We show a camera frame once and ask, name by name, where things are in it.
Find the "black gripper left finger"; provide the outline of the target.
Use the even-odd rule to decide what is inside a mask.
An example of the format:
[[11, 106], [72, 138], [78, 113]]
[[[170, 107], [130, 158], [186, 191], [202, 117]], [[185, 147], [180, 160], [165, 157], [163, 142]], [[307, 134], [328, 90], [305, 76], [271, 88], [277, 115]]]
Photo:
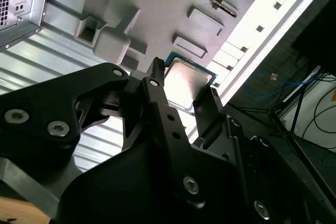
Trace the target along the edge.
[[102, 63], [2, 95], [1, 182], [40, 209], [58, 209], [65, 190], [84, 174], [72, 161], [82, 132], [119, 116], [122, 152], [150, 144], [174, 193], [203, 208], [193, 148], [167, 102], [163, 76], [159, 58], [138, 77]]

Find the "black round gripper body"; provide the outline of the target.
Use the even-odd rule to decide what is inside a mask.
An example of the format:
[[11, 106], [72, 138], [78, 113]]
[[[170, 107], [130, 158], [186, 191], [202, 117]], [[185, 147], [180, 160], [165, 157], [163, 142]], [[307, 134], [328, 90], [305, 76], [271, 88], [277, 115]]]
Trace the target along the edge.
[[196, 147], [192, 153], [203, 208], [174, 193], [154, 147], [141, 143], [77, 177], [61, 197], [57, 223], [251, 223], [234, 166]]

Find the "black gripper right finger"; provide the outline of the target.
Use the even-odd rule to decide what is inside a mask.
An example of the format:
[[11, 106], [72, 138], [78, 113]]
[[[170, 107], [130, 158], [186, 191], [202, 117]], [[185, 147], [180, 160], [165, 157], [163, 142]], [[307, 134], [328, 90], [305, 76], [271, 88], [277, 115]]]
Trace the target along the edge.
[[328, 223], [318, 201], [266, 139], [246, 138], [242, 125], [225, 113], [218, 93], [206, 88], [193, 103], [199, 148], [217, 154], [226, 166], [211, 164], [208, 180], [219, 195], [212, 221], [222, 223]]

